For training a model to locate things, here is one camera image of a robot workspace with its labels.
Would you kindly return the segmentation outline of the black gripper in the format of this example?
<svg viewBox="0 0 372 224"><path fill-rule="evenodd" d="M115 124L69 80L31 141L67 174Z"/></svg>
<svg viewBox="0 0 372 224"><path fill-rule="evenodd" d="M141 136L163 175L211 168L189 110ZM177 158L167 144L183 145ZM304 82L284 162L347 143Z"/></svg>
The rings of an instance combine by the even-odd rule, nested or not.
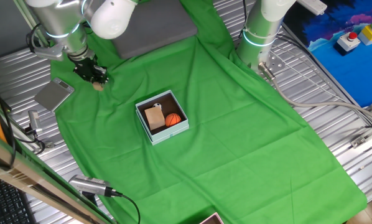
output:
<svg viewBox="0 0 372 224"><path fill-rule="evenodd" d="M97 65L97 56L87 57L83 60L74 60L75 68L73 71L80 76L84 81L99 84L106 84L109 80L107 76L107 68Z"/></svg>

